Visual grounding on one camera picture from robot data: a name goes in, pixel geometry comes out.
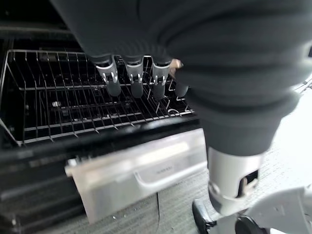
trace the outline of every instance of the gray carpet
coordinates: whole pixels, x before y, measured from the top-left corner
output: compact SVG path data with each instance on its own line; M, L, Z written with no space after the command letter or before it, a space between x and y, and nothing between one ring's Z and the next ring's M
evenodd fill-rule
M297 109L283 119L266 153L259 186L242 209L267 194L312 183L311 120L309 89ZM197 234L192 215L194 198L204 198L211 216L219 217L209 203L207 181L208 172L203 171L96 224L88 225L81 216L41 234Z

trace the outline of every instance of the silver metal joint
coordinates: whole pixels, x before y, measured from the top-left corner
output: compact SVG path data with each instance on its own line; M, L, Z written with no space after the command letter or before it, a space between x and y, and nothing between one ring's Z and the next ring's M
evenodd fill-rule
M213 148L208 151L210 201L222 215L238 212L258 184L263 155L234 156Z
M168 73L169 73L169 67L170 64L166 66L157 66L153 62L153 80L154 80L154 85L165 85Z
M112 61L113 62L107 67L101 67L98 65L96 66L99 74L106 84L108 84L110 80L112 80L114 83L117 83L118 81L117 67L114 57L112 57Z
M130 65L126 64L127 73L130 79L130 82L133 84L135 81L142 83L143 78L143 60L140 64Z

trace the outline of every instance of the black rubber sleeve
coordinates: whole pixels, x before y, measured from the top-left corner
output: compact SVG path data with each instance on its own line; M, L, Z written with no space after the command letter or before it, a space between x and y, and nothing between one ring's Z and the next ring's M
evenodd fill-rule
M298 102L291 87L312 71L310 0L51 2L93 58L181 60L207 146L228 154L267 150Z

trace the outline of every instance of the dishwasher door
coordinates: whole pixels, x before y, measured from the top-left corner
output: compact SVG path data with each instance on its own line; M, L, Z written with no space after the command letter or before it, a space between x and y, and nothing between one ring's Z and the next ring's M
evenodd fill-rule
M69 161L90 223L207 167L202 129L150 141L92 160Z

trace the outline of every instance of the wire rack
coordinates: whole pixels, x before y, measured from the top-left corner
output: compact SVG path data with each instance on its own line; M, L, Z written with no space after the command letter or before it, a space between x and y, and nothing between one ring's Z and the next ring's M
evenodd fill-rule
M0 125L18 145L135 125L194 113L175 96L168 77L165 97L153 98L152 60L144 57L143 96L133 98L120 57L115 57L121 85L112 97L84 53L41 50L7 52L0 93Z

